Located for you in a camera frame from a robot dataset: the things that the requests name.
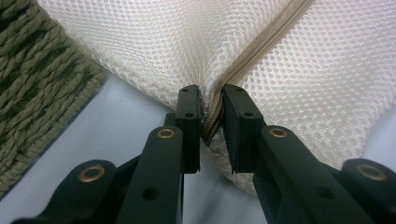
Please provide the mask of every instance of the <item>white surface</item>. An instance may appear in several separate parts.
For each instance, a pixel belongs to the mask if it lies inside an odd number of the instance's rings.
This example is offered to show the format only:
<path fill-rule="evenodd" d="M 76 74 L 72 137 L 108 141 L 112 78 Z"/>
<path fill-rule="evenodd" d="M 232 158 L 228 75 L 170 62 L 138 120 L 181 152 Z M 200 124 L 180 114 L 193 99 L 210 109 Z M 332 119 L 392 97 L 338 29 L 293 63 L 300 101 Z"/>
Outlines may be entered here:
<path fill-rule="evenodd" d="M 170 109 L 117 77 L 110 77 L 75 121 L 0 202 L 0 223 L 36 216 L 78 164 L 99 159 L 120 165 L 140 154 L 149 132 Z M 375 127 L 365 157 L 396 170 L 396 107 Z M 186 175 L 184 223 L 264 223 L 256 197 L 235 187 L 207 162 Z"/>

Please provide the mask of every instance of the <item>zipper tape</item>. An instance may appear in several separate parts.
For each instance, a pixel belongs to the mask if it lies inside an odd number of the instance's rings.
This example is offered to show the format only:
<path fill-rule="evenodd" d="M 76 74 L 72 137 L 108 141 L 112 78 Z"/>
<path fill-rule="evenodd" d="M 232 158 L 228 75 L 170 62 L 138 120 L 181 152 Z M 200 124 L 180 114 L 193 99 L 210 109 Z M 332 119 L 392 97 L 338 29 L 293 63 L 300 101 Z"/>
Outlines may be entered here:
<path fill-rule="evenodd" d="M 236 58 L 215 83 L 209 98 L 208 112 L 202 128 L 202 138 L 210 145 L 223 117 L 222 89 L 225 84 L 236 85 L 263 55 L 293 27 L 314 0 L 291 0 L 278 16 Z"/>

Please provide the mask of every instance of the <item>black mechanical linkage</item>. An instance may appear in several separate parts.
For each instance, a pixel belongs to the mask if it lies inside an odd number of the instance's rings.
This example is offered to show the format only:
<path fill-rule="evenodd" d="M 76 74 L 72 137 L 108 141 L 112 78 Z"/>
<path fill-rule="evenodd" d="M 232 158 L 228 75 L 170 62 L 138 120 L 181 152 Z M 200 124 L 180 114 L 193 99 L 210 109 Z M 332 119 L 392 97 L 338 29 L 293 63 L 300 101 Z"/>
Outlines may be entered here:
<path fill-rule="evenodd" d="M 396 174 L 366 159 L 341 171 L 321 163 L 289 129 L 267 126 L 242 88 L 223 89 L 224 133 L 233 173 L 253 173 L 270 224 L 396 223 Z M 201 94 L 180 90 L 177 111 L 154 129 L 140 156 L 115 168 L 73 169 L 37 217 L 14 224 L 180 224 L 184 174 L 200 170 Z"/>

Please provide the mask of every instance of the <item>white mesh fabric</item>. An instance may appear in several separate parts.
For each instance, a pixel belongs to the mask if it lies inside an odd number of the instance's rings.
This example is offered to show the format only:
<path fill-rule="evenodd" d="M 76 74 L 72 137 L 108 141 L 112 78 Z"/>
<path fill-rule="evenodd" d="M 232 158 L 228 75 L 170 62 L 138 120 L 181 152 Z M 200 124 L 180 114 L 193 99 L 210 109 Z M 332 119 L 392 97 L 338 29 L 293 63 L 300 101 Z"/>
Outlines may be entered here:
<path fill-rule="evenodd" d="M 198 84 L 205 102 L 215 80 L 289 1 L 49 1 L 52 18 L 103 66 L 175 107 Z M 396 102 L 396 4 L 317 0 L 240 85 L 269 124 L 292 129 L 339 168 L 359 157 L 375 121 Z M 218 134 L 203 150 L 231 175 Z"/>

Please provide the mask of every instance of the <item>braided rope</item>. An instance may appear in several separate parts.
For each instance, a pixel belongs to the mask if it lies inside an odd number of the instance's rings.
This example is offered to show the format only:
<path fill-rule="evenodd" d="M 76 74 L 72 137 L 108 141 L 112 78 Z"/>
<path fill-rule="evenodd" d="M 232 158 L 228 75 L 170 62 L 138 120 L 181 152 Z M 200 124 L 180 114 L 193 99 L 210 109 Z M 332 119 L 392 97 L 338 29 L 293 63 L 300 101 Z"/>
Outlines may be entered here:
<path fill-rule="evenodd" d="M 104 74 L 35 0 L 0 0 L 0 27 L 1 200 Z"/>

